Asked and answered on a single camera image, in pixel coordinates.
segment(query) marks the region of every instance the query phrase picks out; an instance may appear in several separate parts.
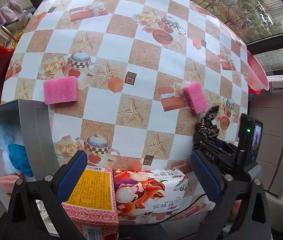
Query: screw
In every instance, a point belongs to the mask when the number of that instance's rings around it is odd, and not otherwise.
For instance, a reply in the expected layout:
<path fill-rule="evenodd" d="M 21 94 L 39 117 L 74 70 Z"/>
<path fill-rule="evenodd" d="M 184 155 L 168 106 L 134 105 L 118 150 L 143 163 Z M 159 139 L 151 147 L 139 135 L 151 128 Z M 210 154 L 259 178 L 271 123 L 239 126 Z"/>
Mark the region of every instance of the screw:
<path fill-rule="evenodd" d="M 225 175 L 225 180 L 227 181 L 232 181 L 233 180 L 233 176 L 229 175 L 229 174 L 226 174 Z"/>
<path fill-rule="evenodd" d="M 261 181 L 260 181 L 259 179 L 254 179 L 254 183 L 255 183 L 256 185 L 260 185 L 260 184 L 261 184 Z"/>
<path fill-rule="evenodd" d="M 23 179 L 18 179 L 18 180 L 16 180 L 16 182 L 15 182 L 17 185 L 21 185 L 22 183 L 23 183 Z"/>
<path fill-rule="evenodd" d="M 50 174 L 45 176 L 46 181 L 51 181 L 52 179 L 53 179 L 53 176 Z"/>

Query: black cable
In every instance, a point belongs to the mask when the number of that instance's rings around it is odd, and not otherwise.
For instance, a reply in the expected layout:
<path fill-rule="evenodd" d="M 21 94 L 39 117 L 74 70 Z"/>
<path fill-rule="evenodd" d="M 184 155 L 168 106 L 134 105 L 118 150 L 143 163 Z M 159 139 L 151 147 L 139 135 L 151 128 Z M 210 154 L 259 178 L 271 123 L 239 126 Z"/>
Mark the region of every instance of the black cable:
<path fill-rule="evenodd" d="M 184 237 L 178 238 L 177 240 L 184 239 L 184 238 L 189 237 L 189 236 L 192 236 L 192 235 L 194 235 L 194 234 L 196 234 L 196 233 L 197 233 L 197 232 L 194 232 L 194 233 L 192 233 L 192 234 L 190 234 L 190 235 L 188 235 L 188 236 L 184 236 Z"/>
<path fill-rule="evenodd" d="M 177 216 L 178 214 L 180 214 L 181 212 L 184 212 L 187 208 L 189 208 L 189 207 L 191 207 L 193 204 L 195 204 L 195 203 L 196 203 L 201 197 L 203 197 L 203 196 L 206 196 L 206 193 L 201 194 L 192 204 L 190 204 L 188 207 L 186 207 L 186 208 L 183 209 L 182 211 L 180 211 L 180 212 L 178 212 L 178 213 L 172 215 L 171 217 L 166 218 L 166 219 L 164 219 L 163 221 L 160 221 L 160 222 L 158 222 L 158 223 L 155 223 L 155 224 L 147 224 L 147 225 L 148 225 L 148 226 L 159 225 L 159 224 L 161 224 L 161 223 L 163 223 L 163 222 L 165 222 L 165 221 L 167 221 L 167 220 L 169 220 L 169 219 L 171 219 L 171 218 Z"/>

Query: pink cloth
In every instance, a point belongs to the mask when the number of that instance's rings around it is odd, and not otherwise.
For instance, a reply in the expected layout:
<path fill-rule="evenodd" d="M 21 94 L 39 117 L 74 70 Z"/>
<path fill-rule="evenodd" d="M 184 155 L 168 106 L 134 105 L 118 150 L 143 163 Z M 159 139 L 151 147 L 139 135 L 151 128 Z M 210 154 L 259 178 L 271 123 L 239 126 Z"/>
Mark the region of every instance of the pink cloth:
<path fill-rule="evenodd" d="M 13 191 L 13 187 L 15 185 L 16 180 L 18 180 L 19 177 L 17 175 L 6 175 L 3 177 L 0 177 L 0 187 L 7 193 L 11 194 Z"/>
<path fill-rule="evenodd" d="M 77 101 L 77 83 L 75 76 L 44 81 L 45 104 Z"/>
<path fill-rule="evenodd" d="M 190 83 L 184 88 L 185 96 L 194 114 L 200 114 L 208 108 L 203 87 L 199 81 Z"/>
<path fill-rule="evenodd" d="M 13 22 L 17 19 L 19 19 L 24 26 L 25 23 L 27 25 L 27 15 L 23 12 L 19 1 L 10 1 L 9 6 L 10 9 L 7 4 L 0 8 L 0 28 L 2 28 L 6 22 Z"/>

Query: camera screen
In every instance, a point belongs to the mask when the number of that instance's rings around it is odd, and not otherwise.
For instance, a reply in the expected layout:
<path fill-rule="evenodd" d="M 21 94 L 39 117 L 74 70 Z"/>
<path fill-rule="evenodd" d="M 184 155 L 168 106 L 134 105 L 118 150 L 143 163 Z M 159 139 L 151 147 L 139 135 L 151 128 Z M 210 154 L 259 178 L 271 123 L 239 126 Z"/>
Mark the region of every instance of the camera screen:
<path fill-rule="evenodd" d="M 259 125 L 255 125 L 254 128 L 254 136 L 251 143 L 251 152 L 257 152 L 259 149 L 259 143 L 261 138 L 261 127 Z"/>

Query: pink bowl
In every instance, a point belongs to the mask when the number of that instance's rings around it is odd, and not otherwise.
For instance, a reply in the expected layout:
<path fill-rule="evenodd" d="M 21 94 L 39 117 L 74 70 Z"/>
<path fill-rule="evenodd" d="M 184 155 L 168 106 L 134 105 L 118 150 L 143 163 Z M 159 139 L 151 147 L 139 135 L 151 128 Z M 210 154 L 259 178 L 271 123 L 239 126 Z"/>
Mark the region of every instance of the pink bowl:
<path fill-rule="evenodd" d="M 247 51 L 248 60 L 248 85 L 255 91 L 269 90 L 269 82 L 266 73 L 258 60 Z"/>

